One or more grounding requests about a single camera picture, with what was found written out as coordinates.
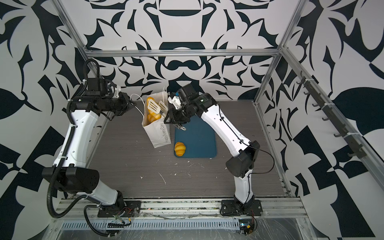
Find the white paper gift bag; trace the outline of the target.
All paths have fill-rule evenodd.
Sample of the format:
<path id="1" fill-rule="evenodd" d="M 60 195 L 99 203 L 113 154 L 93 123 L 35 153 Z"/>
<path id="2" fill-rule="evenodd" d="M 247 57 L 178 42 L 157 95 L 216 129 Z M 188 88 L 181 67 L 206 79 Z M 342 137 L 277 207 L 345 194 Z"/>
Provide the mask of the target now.
<path id="1" fill-rule="evenodd" d="M 172 141 L 170 137 L 170 126 L 164 123 L 165 117 L 162 116 L 161 119 L 151 123 L 151 116 L 147 108 L 148 97 L 152 97 L 157 103 L 159 101 L 163 101 L 168 107 L 168 103 L 166 103 L 166 98 L 168 97 L 167 90 L 163 88 L 161 92 L 151 94 L 147 98 L 140 97 L 137 94 L 131 94 L 131 97 L 132 96 L 138 97 L 138 100 L 143 103 L 143 109 L 139 109 L 139 112 L 142 114 L 143 117 L 142 127 L 148 135 L 153 147 L 159 148 L 171 144 Z"/>

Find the fake croissant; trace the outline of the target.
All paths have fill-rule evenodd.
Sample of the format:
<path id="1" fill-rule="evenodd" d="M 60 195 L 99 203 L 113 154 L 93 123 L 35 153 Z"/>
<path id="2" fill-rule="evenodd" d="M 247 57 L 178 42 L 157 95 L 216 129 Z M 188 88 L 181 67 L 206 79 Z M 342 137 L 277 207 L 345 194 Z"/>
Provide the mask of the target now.
<path id="1" fill-rule="evenodd" d="M 182 142 L 175 143 L 174 151 L 177 157 L 182 157 L 186 152 L 186 146 Z"/>
<path id="2" fill-rule="evenodd" d="M 162 115 L 160 114 L 161 110 L 159 105 L 156 102 L 154 102 L 153 100 L 149 100 L 147 104 L 147 108 L 151 116 L 151 120 L 150 120 L 151 123 L 161 119 L 162 117 Z"/>

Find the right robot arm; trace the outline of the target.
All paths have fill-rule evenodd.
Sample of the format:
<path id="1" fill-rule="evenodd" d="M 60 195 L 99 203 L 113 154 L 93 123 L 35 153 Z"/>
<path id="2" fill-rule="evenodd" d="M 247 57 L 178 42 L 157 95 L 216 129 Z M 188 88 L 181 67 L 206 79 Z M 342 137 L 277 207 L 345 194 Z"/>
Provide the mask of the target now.
<path id="1" fill-rule="evenodd" d="M 157 102 L 154 97 L 147 97 L 146 110 L 152 119 L 169 121 L 180 129 L 191 121 L 194 116 L 206 122 L 222 139 L 229 149 L 232 158 L 226 162 L 226 167 L 234 176 L 235 202 L 241 207 L 252 204 L 254 194 L 252 191 L 251 174 L 257 158 L 260 145 L 257 141 L 251 142 L 240 133 L 225 116 L 219 103 L 208 93 L 200 95 L 180 89 L 178 96 L 168 98 L 171 106 L 167 110 L 164 93 Z"/>

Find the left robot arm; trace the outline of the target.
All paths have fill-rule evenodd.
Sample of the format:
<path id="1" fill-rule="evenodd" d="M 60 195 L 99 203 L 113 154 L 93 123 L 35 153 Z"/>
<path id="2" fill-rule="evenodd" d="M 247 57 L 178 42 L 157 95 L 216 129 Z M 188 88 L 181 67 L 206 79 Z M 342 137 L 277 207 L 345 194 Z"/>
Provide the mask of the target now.
<path id="1" fill-rule="evenodd" d="M 104 184 L 98 171 L 86 167 L 87 152 L 100 114 L 112 112 L 121 116 L 135 106 L 126 93 L 112 97 L 83 95 L 69 101 L 67 116 L 70 126 L 64 145 L 52 167 L 44 168 L 42 172 L 43 178 L 49 182 L 47 207 L 52 216 L 61 216 L 55 212 L 53 204 L 56 190 L 79 194 L 82 199 L 90 198 L 102 206 L 119 210 L 125 207 L 122 193 Z"/>

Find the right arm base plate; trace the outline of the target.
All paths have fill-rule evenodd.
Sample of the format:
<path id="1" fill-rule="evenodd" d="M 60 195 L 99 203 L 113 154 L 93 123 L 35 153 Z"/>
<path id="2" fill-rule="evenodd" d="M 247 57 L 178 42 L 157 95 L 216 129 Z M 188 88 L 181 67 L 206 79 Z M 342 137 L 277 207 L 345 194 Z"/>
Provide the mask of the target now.
<path id="1" fill-rule="evenodd" d="M 259 217 L 263 213 L 263 208 L 259 200 L 251 199 L 245 204 L 240 201 L 233 200 L 222 200 L 220 214 L 223 217 L 234 217 L 234 216 L 255 216 Z"/>

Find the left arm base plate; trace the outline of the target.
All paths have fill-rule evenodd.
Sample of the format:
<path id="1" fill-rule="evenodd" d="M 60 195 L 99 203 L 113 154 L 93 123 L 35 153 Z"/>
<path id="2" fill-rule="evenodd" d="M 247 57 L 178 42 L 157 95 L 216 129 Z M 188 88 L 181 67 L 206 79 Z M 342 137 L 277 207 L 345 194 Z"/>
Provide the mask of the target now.
<path id="1" fill-rule="evenodd" d="M 135 217 L 141 211 L 141 203 L 141 201 L 125 201 L 122 207 L 101 206 L 98 217 L 112 218 L 115 215 L 123 218 Z"/>

